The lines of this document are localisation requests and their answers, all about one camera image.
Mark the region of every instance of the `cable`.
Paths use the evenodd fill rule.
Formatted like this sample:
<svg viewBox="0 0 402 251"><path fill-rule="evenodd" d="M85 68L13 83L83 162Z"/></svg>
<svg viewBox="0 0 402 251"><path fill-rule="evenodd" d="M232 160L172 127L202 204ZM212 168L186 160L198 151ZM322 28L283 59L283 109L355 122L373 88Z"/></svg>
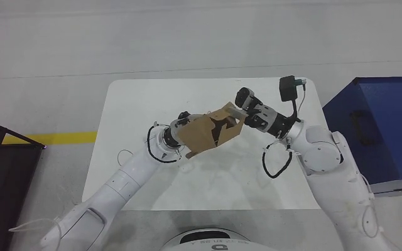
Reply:
<svg viewBox="0 0 402 251"><path fill-rule="evenodd" d="M370 235L370 234L367 232L366 227L364 226L364 220L365 220L364 218L365 218L366 213L367 213L367 210L368 210L369 208L371 208L372 211L374 212L374 217L375 217L375 219L376 219L377 229L376 229L376 233L375 233L374 235ZM371 238L371 239L377 237L378 232L379 232L378 218L377 218L376 209L375 209L372 205L367 205L366 208L364 209L364 213L363 213L363 216L362 216L362 227L363 227L363 232L367 235L367 237L369 237L369 238Z"/></svg>
<svg viewBox="0 0 402 251"><path fill-rule="evenodd" d="M306 90L303 91L303 99L301 100L299 108L297 109L297 114L300 114L300 108L302 107L305 99L306 99Z"/></svg>
<svg viewBox="0 0 402 251"><path fill-rule="evenodd" d="M296 105L296 100L292 100L292 101L291 101L291 104L292 104L292 106L293 106L292 118L293 118L294 120L296 120L296 119L297 119L297 105Z"/></svg>
<svg viewBox="0 0 402 251"><path fill-rule="evenodd" d="M281 173L283 173L283 171L288 168L288 166L289 166L289 164L290 164L290 162L291 162L291 159L292 159L292 157L293 157L293 153L292 153L292 152L289 152L289 158L288 158L287 162L285 163L285 165L284 165L276 174L274 174L274 175L270 174L269 171L268 171L267 168L266 168L266 165L265 165L265 154L267 153L268 149L269 149L272 145L276 144L277 142L279 142L279 141L276 141L276 142L274 142L274 143L272 143L272 144L267 145L267 146L266 146L266 150L263 152L263 168L264 168L265 173L266 173L271 179L275 179L275 178L279 177L279 175L281 175Z"/></svg>
<svg viewBox="0 0 402 251"><path fill-rule="evenodd" d="M119 161L119 156L120 156L120 153L124 152L124 151L131 153L131 155L134 155L131 151L129 151L127 149L120 150L119 153L117 154L117 163L119 164L119 166L121 166L120 161Z"/></svg>
<svg viewBox="0 0 402 251"><path fill-rule="evenodd" d="M168 163L177 162L177 159L175 159L175 160L173 160L173 161L163 161L163 160L161 160L161 159L158 159L157 157L155 157L155 156L152 154L152 152L151 152L151 144L149 143L149 137L151 136L151 131L152 131L152 129L154 129L154 128L155 128L155 125L153 125L153 126L151 126L151 128L149 128L149 130L148 130L148 135L147 135L147 137L146 137L146 144L147 144L147 146L148 146L149 155L151 155L151 157L152 157L153 159L159 161L160 163L168 164Z"/></svg>
<svg viewBox="0 0 402 251"><path fill-rule="evenodd" d="M37 229L41 229L41 228L26 228L26 229L20 229L21 227L27 226L29 224L35 223L35 222L52 222L58 230L58 241L57 241L57 246L55 251L58 250L58 248L60 247L60 242L62 241L62 229L60 228L60 224L58 224L58 222L56 222L55 220L49 219L49 218L41 218L41 219L37 219L37 220L32 220L30 222L26 222L24 224L21 224L18 227L14 227L14 228L10 228L8 231L9 232L26 232L26 231L32 231L32 230L37 230Z"/></svg>

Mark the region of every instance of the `white cable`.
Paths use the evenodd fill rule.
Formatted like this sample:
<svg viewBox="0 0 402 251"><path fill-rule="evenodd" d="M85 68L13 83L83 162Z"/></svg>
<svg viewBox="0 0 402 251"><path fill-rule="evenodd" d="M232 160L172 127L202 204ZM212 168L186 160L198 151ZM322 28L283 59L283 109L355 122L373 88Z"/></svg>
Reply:
<svg viewBox="0 0 402 251"><path fill-rule="evenodd" d="M366 186L367 186L367 190L369 191L369 193L370 193L370 195L371 195L371 194L372 194L372 190L371 190L369 181L366 179L366 177L364 177L363 174L360 174L360 176L361 176L362 179L364 180L364 182L365 182L365 184L366 184ZM377 229L376 229L376 233L375 233L374 235L370 235L370 234L367 232L366 227L365 227L365 225L364 225L364 218L365 218L365 215L366 215L366 213L367 213L367 211L368 211L369 208L371 208L372 211L374 212L374 217L375 217L375 219L376 219ZM364 213L363 213L363 216L362 216L362 228L363 228L364 233L365 233L369 238L376 238L376 236L378 235L378 232L379 232L379 225L378 225L377 211L376 211L376 209L375 209L375 207L374 207L372 201L370 202L370 205L367 205L366 208L364 209Z"/></svg>
<svg viewBox="0 0 402 251"><path fill-rule="evenodd" d="M32 220L30 222L26 222L24 224L21 224L18 227L10 228L8 231L10 231L10 232L26 232L26 231L32 231L32 230L41 229L42 227L20 229L20 228L22 228L24 226L27 226L29 224L36 223L36 222L52 222L57 227L58 240L57 240L57 246L56 246L56 249L55 249L55 251L57 251L58 248L60 247L60 242L62 241L62 229L60 228L60 225L58 224L58 222L56 222L55 220L52 220L52 219L49 219L49 218L42 218L42 219Z"/></svg>
<svg viewBox="0 0 402 251"><path fill-rule="evenodd" d="M119 156L120 156L120 153L124 152L124 151L131 153L131 155L134 155L131 151L129 151L127 149L120 150L119 153L117 154L117 163L119 164L119 166L121 166L120 161L119 161Z"/></svg>
<svg viewBox="0 0 402 251"><path fill-rule="evenodd" d="M366 179L366 177L364 177L363 174L360 174L360 175L362 176L362 178L363 178L363 180L364 180L364 182L365 182L365 184L366 184L366 186L367 186L367 189L369 190L369 193L372 193L372 190L371 190L371 186L370 186L370 184L369 184L369 181Z"/></svg>
<svg viewBox="0 0 402 251"><path fill-rule="evenodd" d="M306 90L303 91L303 99L301 100L301 103L299 105L299 109L297 109L297 114L300 113L300 108L302 107L305 99L306 99Z"/></svg>

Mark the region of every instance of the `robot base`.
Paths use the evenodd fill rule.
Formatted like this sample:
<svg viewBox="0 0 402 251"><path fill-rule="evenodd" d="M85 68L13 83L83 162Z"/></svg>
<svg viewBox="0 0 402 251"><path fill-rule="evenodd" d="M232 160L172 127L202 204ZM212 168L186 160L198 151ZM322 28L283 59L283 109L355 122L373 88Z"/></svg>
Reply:
<svg viewBox="0 0 402 251"><path fill-rule="evenodd" d="M275 251L249 240L230 230L221 228L204 228L192 230L167 242L161 251Z"/></svg>

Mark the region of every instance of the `yellow floor line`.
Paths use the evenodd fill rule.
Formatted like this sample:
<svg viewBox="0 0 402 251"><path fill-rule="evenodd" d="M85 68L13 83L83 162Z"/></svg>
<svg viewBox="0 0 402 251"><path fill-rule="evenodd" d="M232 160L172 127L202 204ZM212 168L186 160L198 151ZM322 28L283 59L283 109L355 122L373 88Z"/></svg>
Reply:
<svg viewBox="0 0 402 251"><path fill-rule="evenodd" d="M97 132L64 132L56 134L24 135L44 145L85 144L94 143ZM26 141L14 136L6 136L3 144L26 144Z"/></svg>

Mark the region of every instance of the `black frame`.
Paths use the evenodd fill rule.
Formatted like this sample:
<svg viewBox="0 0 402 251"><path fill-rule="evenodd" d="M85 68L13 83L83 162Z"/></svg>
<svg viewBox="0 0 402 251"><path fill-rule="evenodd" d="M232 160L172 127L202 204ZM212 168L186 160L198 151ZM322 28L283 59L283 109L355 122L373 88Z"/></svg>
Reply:
<svg viewBox="0 0 402 251"><path fill-rule="evenodd" d="M2 144L6 134L27 144ZM8 250L44 144L0 126L0 250Z"/></svg>

